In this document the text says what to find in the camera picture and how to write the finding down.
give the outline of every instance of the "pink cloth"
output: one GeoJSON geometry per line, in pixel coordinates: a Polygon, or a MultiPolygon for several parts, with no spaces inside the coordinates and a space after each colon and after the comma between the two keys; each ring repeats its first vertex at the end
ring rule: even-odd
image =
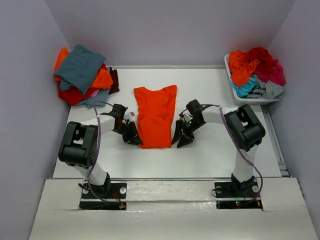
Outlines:
{"type": "Polygon", "coordinates": [[[286,79],[284,76],[284,68],[278,63],[278,59],[275,60],[275,64],[273,65],[273,73],[262,73],[261,71],[255,69],[253,74],[256,74],[257,77],[264,83],[267,83],[268,80],[271,82],[283,85],[286,83],[286,79]]]}
{"type": "Polygon", "coordinates": [[[95,90],[93,93],[91,93],[90,97],[93,97],[93,98],[94,98],[95,96],[97,96],[99,90],[100,90],[100,89],[97,89],[97,90],[95,90]]]}

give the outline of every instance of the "white plastic basket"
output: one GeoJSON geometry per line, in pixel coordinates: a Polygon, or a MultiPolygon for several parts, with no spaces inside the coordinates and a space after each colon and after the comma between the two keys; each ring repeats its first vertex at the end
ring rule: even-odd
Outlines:
{"type": "Polygon", "coordinates": [[[226,68],[226,73],[228,74],[228,78],[229,78],[229,86],[233,92],[233,99],[234,99],[234,103],[236,105],[243,105],[243,104],[248,104],[248,105],[266,105],[272,102],[278,102],[281,99],[268,99],[268,98],[241,98],[237,96],[236,90],[232,87],[231,83],[231,73],[229,70],[229,54],[224,56],[224,63],[225,63],[225,68],[226,68]]]}

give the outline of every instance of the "white table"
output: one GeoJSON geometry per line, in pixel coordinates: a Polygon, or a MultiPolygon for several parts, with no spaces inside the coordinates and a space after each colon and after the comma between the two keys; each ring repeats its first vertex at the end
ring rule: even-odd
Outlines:
{"type": "Polygon", "coordinates": [[[260,209],[217,210],[213,181],[129,181],[127,210],[81,210],[79,179],[45,182],[30,240],[316,240],[295,178],[265,178],[260,209]]]}
{"type": "MultiPolygon", "coordinates": [[[[134,88],[144,86],[149,90],[159,90],[177,85],[172,136],[178,114],[193,99],[201,104],[235,106],[225,69],[136,67],[118,68],[117,71],[120,92],[110,95],[108,102],[122,104],[135,113],[138,112],[138,106],[134,88]]],[[[255,164],[264,177],[281,177],[262,109],[260,106],[252,108],[266,130],[256,153],[255,164]]],[[[109,112],[111,107],[100,107],[98,111],[109,112]]],[[[67,121],[81,122],[94,117],[93,109],[75,106],[71,107],[67,121]]],[[[112,179],[229,178],[235,167],[236,149],[225,127],[207,123],[194,132],[194,135],[195,141],[180,149],[177,149],[176,144],[167,149],[141,149],[123,143],[120,135],[107,132],[101,138],[98,163],[112,179]]],[[[82,176],[77,170],[58,160],[53,178],[82,176]]]]}

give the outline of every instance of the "robotic arm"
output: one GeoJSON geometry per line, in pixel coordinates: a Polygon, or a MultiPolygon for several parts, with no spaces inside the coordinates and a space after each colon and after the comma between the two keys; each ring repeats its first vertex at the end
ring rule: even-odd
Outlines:
{"type": "MultiPolygon", "coordinates": [[[[231,133],[236,146],[240,149],[242,155],[252,164],[254,163],[258,145],[261,144],[266,131],[249,105],[243,105],[239,108],[222,108],[221,112],[217,105],[200,104],[197,100],[193,100],[186,105],[186,109],[190,112],[191,119],[186,120],[184,112],[182,112],[180,119],[175,122],[172,144],[179,141],[177,148],[192,143],[195,139],[193,132],[204,124],[224,124],[225,119],[226,128],[231,133]]],[[[245,161],[237,151],[229,191],[241,195],[248,191],[253,183],[253,165],[245,161]]]]}
{"type": "MultiPolygon", "coordinates": [[[[101,113],[101,134],[113,131],[122,135],[125,143],[142,145],[133,116],[125,114],[127,108],[120,104],[114,104],[112,111],[101,113]]],[[[77,169],[85,178],[90,174],[90,183],[94,192],[100,196],[109,193],[111,187],[110,176],[103,171],[98,163],[92,168],[97,151],[98,120],[93,118],[85,122],[69,122],[66,126],[58,158],[68,166],[77,169]]]]}

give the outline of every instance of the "turquoise cloth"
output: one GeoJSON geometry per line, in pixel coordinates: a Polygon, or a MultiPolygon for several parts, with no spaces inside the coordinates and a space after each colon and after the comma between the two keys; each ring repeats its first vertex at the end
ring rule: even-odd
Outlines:
{"type": "Polygon", "coordinates": [[[105,60],[106,58],[99,53],[92,52],[81,44],[77,44],[54,73],[62,78],[60,90],[66,91],[72,86],[76,86],[84,95],[94,82],[105,60]]]}
{"type": "Polygon", "coordinates": [[[247,96],[250,92],[252,92],[252,90],[258,87],[254,77],[250,77],[249,81],[242,86],[236,86],[233,81],[231,81],[231,85],[234,88],[236,95],[240,98],[247,96]]]}
{"type": "MultiPolygon", "coordinates": [[[[94,97],[89,97],[88,99],[81,100],[77,105],[86,104],[88,109],[92,108],[94,106],[95,101],[102,101],[106,102],[109,95],[109,89],[100,89],[98,94],[94,97]]],[[[105,106],[105,103],[97,102],[96,106],[105,106]]]]}

